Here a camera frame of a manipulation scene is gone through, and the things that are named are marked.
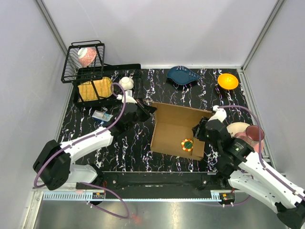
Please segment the brown cardboard box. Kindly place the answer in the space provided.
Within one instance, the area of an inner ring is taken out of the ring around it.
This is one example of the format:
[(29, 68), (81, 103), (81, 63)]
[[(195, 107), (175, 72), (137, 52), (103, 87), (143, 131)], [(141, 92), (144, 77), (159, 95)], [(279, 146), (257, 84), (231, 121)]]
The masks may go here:
[[(151, 151), (179, 156), (183, 158), (202, 160), (204, 156), (204, 141), (194, 138), (192, 128), (198, 125), (203, 117), (210, 118), (211, 111), (191, 107), (152, 103), (157, 110), (154, 113), (155, 127), (151, 141)], [(192, 152), (182, 150), (184, 139), (193, 140)]]

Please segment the orange flower toy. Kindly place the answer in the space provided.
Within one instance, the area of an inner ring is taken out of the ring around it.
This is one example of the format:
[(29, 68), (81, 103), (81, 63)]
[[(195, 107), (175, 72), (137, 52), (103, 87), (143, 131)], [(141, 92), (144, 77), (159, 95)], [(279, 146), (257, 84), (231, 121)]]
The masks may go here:
[(181, 147), (182, 147), (183, 151), (192, 152), (192, 150), (193, 150), (193, 140), (191, 140), (191, 139), (184, 139), (181, 142)]

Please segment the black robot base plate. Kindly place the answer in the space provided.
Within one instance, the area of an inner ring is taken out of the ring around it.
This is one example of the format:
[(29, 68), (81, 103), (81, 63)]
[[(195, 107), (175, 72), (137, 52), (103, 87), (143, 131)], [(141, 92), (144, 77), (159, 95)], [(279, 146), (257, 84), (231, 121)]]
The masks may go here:
[(80, 181), (81, 185), (96, 185), (114, 191), (145, 195), (187, 196), (212, 191), (233, 192), (227, 180), (207, 172), (101, 172), (92, 182)]

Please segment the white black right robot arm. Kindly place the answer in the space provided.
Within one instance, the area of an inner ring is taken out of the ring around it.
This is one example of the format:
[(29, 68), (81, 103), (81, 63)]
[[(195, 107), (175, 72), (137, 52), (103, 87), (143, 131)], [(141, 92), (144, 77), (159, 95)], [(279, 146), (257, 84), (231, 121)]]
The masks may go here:
[(259, 200), (290, 229), (305, 223), (305, 190), (265, 163), (246, 141), (232, 137), (219, 120), (202, 118), (192, 128), (194, 138), (211, 144), (220, 154), (216, 183)]

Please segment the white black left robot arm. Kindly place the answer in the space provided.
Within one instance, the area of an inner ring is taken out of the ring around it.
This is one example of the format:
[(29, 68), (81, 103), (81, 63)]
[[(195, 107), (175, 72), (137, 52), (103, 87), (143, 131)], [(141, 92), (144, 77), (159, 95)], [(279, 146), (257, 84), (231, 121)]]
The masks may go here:
[(53, 191), (66, 182), (88, 184), (97, 189), (103, 183), (93, 165), (77, 165), (75, 162), (98, 149), (108, 147), (123, 133), (138, 122), (145, 122), (155, 113), (156, 107), (146, 105), (142, 99), (124, 103), (118, 116), (112, 117), (104, 126), (95, 131), (70, 140), (58, 143), (47, 142), (33, 164), (36, 172), (34, 187), (46, 187)]

